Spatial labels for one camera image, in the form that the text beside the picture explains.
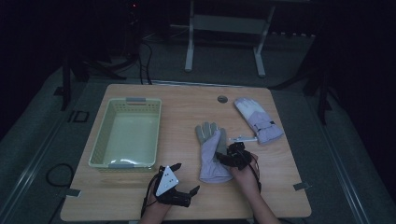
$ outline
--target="wire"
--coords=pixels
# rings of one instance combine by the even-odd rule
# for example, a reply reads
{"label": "wire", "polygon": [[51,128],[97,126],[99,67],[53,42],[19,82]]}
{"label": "wire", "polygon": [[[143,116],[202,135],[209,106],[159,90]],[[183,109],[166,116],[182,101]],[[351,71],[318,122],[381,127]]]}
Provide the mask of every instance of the wire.
{"label": "wire", "polygon": [[259,172],[259,175],[256,174],[256,172],[254,171],[253,167],[250,165],[250,162],[248,162],[248,160],[244,157],[242,152],[240,150],[236,150],[236,152],[242,157],[242,160],[244,160],[244,162],[250,168],[251,172],[253,173],[254,177],[256,178],[257,187],[259,188],[259,191],[262,192],[262,183],[260,183],[260,169],[259,169],[259,164],[257,163],[256,159],[254,159],[254,157],[250,153],[250,157],[253,158],[253,160],[256,162],[256,167],[257,167],[257,170]]}
{"label": "wire", "polygon": [[149,194],[150,194],[151,185],[152,185],[152,183],[154,182],[154,180],[157,179],[158,176],[159,176],[159,175],[156,174],[154,177],[152,177],[152,179],[151,179],[151,180],[149,181],[149,183],[148,183],[148,190],[146,191],[146,196],[145,196],[145,199],[143,200],[143,204],[142,204],[142,210],[140,211],[140,216],[141,216],[141,217],[143,216],[143,214],[145,214],[145,211],[146,211],[146,208],[147,208],[147,207],[149,207],[149,206],[151,206],[152,204],[154,204],[154,203],[157,202],[157,200],[156,200],[156,201],[154,201],[153,203],[147,204],[148,198],[149,198]]}
{"label": "wire", "polygon": [[257,162],[256,158],[254,158],[253,156],[251,156],[251,158],[256,162],[256,168],[257,168],[257,172],[258,172],[258,176],[260,176],[260,167],[259,167],[259,163]]}
{"label": "wire", "polygon": [[[51,175],[51,173],[52,173],[55,169],[57,169],[57,168],[59,168],[59,167],[62,167],[62,166],[67,167],[67,169],[68,169],[69,172],[70,172],[70,178],[69,178],[68,182],[66,182],[66,183],[64,183],[64,184],[58,184],[58,183],[55,183],[55,182],[51,181],[51,180],[50,180],[50,175]],[[71,165],[69,165],[69,164],[67,164],[67,163],[59,163],[59,164],[53,166],[52,168],[50,168],[50,169],[47,171],[47,173],[46,173],[46,180],[47,180],[47,183],[48,183],[49,185],[53,186],[53,187],[67,187],[67,188],[69,189],[70,186],[72,185],[72,180],[73,180],[73,178],[74,178],[74,175],[75,175],[75,172],[74,172],[73,167],[72,167]],[[55,211],[53,212],[53,214],[52,214],[52,216],[51,216],[51,218],[50,218],[50,220],[49,220],[49,224],[52,223],[53,219],[55,218],[55,215],[58,214],[59,209],[60,209],[61,206],[64,204],[64,200],[65,200],[65,197],[63,197],[63,198],[61,199],[61,201],[58,203],[58,206],[56,207]]]}
{"label": "wire", "polygon": [[148,84],[149,84],[149,85],[152,85],[151,78],[150,78],[150,76],[149,76],[149,63],[150,63],[150,61],[151,61],[152,48],[151,48],[151,46],[150,46],[149,44],[147,44],[147,43],[144,42],[144,41],[142,41],[141,44],[144,45],[144,46],[146,46],[146,47],[148,47],[148,49],[149,49],[149,55],[148,55],[148,62],[146,63],[146,65],[143,65],[143,63],[142,63],[142,58],[141,58],[140,54],[139,54],[139,56],[138,56],[139,68],[140,68],[140,69],[139,69],[140,83],[141,83],[142,85],[144,85],[144,84],[143,84],[143,71],[144,71],[144,72],[146,73],[146,79],[147,79],[147,81],[148,81]]}

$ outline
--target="table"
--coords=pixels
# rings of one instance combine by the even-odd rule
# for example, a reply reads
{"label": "table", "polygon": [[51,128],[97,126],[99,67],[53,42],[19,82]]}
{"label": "table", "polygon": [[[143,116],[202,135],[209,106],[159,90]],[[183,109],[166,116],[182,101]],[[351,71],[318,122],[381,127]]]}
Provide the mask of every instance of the table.
{"label": "table", "polygon": [[[218,102],[224,95],[229,101]],[[214,121],[227,131],[228,137],[252,136],[248,124],[233,105],[237,97],[258,101],[274,122],[282,128],[271,92],[262,88],[165,85],[109,85],[92,131],[76,170],[71,189],[81,190],[79,197],[67,197],[61,212],[65,221],[138,220],[143,198],[155,173],[101,173],[88,165],[92,145],[108,99],[114,97],[154,97],[163,101],[156,169],[160,165],[181,162],[175,172],[180,183],[177,190],[188,192],[200,185],[189,208],[173,206],[166,219],[251,218],[248,202],[232,181],[206,184],[199,180],[200,144],[195,126]],[[311,213],[301,183],[287,134],[261,146],[246,142],[246,150],[259,156],[262,196],[277,217],[308,217]]]}

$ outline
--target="wearable hand device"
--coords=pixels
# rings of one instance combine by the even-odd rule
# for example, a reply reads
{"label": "wearable hand device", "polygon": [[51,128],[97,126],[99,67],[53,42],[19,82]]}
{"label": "wearable hand device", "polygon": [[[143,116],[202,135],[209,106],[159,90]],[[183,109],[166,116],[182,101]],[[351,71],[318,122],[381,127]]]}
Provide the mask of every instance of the wearable hand device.
{"label": "wearable hand device", "polygon": [[180,167],[181,163],[177,163],[173,166],[161,166],[158,174],[152,177],[151,181],[148,184],[148,191],[146,193],[146,197],[143,201],[141,216],[143,216],[146,207],[151,205],[147,204],[147,201],[149,198],[149,190],[154,180],[154,196],[157,199],[156,202],[184,207],[190,206],[191,198],[198,193],[200,186],[197,186],[194,189],[190,190],[189,193],[177,191],[175,186],[178,184],[178,180],[173,172],[178,170]]}
{"label": "wearable hand device", "polygon": [[259,191],[262,191],[262,183],[260,182],[260,176],[256,174],[253,167],[251,167],[251,154],[245,150],[245,144],[243,142],[235,142],[227,147],[227,155],[216,152],[216,158],[220,163],[230,166],[238,167],[238,170],[243,170],[245,167],[249,167],[251,172],[257,181],[257,187]]}

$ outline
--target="hand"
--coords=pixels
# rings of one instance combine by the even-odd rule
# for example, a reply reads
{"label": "hand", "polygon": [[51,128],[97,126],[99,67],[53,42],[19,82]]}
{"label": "hand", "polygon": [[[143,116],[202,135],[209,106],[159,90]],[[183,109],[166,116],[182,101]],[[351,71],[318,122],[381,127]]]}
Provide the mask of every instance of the hand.
{"label": "hand", "polygon": [[[257,176],[260,176],[259,169],[257,167],[257,160],[259,157],[253,153],[250,166],[253,168]],[[238,183],[242,192],[247,196],[247,194],[260,194],[259,187],[257,186],[257,180],[255,175],[252,173],[249,166],[246,166],[243,170],[238,170],[237,167],[231,167],[230,173],[233,175],[236,183]]]}

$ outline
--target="metal frame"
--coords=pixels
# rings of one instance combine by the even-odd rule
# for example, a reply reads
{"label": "metal frame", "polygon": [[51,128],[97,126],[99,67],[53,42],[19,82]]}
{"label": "metal frame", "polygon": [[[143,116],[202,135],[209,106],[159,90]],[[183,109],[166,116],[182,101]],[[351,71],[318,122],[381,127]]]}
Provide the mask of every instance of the metal frame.
{"label": "metal frame", "polygon": [[259,44],[253,48],[254,58],[256,60],[257,72],[259,77],[265,77],[264,65],[262,62],[262,47],[265,37],[268,35],[268,29],[274,16],[275,7],[270,8],[266,20],[207,16],[194,14],[194,0],[190,0],[190,30],[189,45],[187,47],[186,72],[192,71],[192,60],[194,54],[194,30],[210,30],[221,32],[234,32],[243,34],[260,35]]}

